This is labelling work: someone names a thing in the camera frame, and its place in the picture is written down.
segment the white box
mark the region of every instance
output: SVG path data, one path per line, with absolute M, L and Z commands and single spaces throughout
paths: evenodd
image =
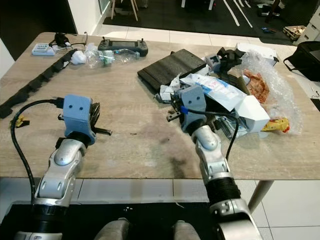
M 310 19 L 310 23 L 317 29 L 320 29 L 320 7 L 315 11 L 314 15 Z
M 249 50 L 256 51 L 260 53 L 272 66 L 279 62 L 276 50 L 266 46 L 258 46 L 250 43 L 239 42 L 236 44 L 236 49 L 242 52 L 248 52 Z
M 308 24 L 302 35 L 293 44 L 298 45 L 306 41 L 318 41 L 320 36 L 319 29 L 311 23 Z
M 240 117 L 245 119 L 248 133 L 260 132 L 269 122 L 270 117 L 253 95 L 247 95 L 234 107 Z

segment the plastic bottle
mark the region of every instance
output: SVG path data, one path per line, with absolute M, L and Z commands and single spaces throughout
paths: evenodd
M 114 59 L 116 63 L 127 63 L 132 60 L 140 58 L 140 53 L 129 49 L 113 50 Z
M 87 50 L 84 52 L 89 68 L 102 67 L 103 65 L 111 64 L 115 61 L 114 53 L 112 50 L 98 51 Z

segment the black cable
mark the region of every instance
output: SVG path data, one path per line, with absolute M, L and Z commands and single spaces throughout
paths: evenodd
M 56 99 L 44 99 L 44 100 L 38 100 L 38 101 L 34 101 L 34 102 L 31 102 L 27 105 L 25 105 L 24 107 L 22 107 L 17 113 L 16 115 L 14 116 L 13 120 L 11 121 L 11 127 L 10 127 L 10 131 L 11 131 L 11 138 L 12 138 L 12 142 L 13 142 L 13 145 L 16 149 L 16 151 L 18 152 L 22 162 L 23 162 L 23 165 L 25 167 L 25 170 L 26 170 L 26 173 L 28 175 L 28 178 L 29 178 L 29 182 L 30 182 L 30 188 L 31 188 L 31 203 L 33 202 L 34 198 L 35 198 L 35 193 L 36 193 L 36 184 L 35 184 L 35 179 L 34 179 L 34 176 L 31 172 L 31 169 L 30 169 L 30 166 L 28 164 L 28 161 L 24 155 L 24 153 L 22 152 L 19 144 L 18 144 L 18 141 L 16 139 L 16 123 L 17 123 L 17 120 L 20 116 L 20 114 L 22 114 L 23 111 L 25 111 L 26 109 L 34 106 L 34 105 L 37 105 L 37 104 L 43 104 L 43 103 L 50 103 L 50 104 L 57 104 L 57 100 Z
M 225 159 L 228 161 L 229 154 L 232 148 L 232 145 L 234 144 L 234 141 L 236 139 L 238 130 L 239 130 L 239 120 L 235 116 L 233 116 L 230 113 L 224 113 L 224 112 L 214 112 L 214 111 L 196 111 L 188 108 L 188 112 L 193 113 L 193 114 L 202 114 L 202 115 L 215 115 L 215 116 L 225 116 L 228 118 L 232 118 L 235 120 L 235 130 L 233 133 L 233 136 L 231 138 L 231 142 L 229 144 L 228 150 L 226 151 Z

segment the drone remote controller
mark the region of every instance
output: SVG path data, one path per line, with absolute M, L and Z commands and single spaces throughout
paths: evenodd
M 148 54 L 147 43 L 143 38 L 137 41 L 112 41 L 110 39 L 105 39 L 105 37 L 102 38 L 103 40 L 98 46 L 99 51 L 129 49 L 138 52 L 140 57 L 145 57 Z

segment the black strap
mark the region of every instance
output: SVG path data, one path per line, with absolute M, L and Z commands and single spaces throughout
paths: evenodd
M 64 69 L 68 65 L 65 63 L 71 60 L 71 57 L 75 51 L 77 51 L 77 49 L 70 50 L 58 61 L 47 68 L 43 73 L 30 81 L 27 85 L 18 90 L 16 94 L 14 94 L 7 101 L 1 104 L 0 118 L 4 119 L 9 116 L 13 112 L 11 108 L 14 105 L 25 102 L 29 98 L 29 94 L 31 92 L 35 93 L 36 91 L 38 91 L 38 89 L 42 87 L 43 82 L 49 82 L 54 73 L 59 73 L 62 69 Z
M 285 61 L 289 60 L 290 56 L 287 57 L 286 59 L 283 60 L 283 64 L 286 66 L 287 69 L 289 69 L 290 72 L 292 72 L 293 70 L 297 70 L 297 71 L 303 71 L 303 70 L 308 70 L 310 69 L 310 67 L 301 67 L 301 68 L 297 68 L 297 67 L 294 67 L 294 68 L 290 68 L 286 63 Z

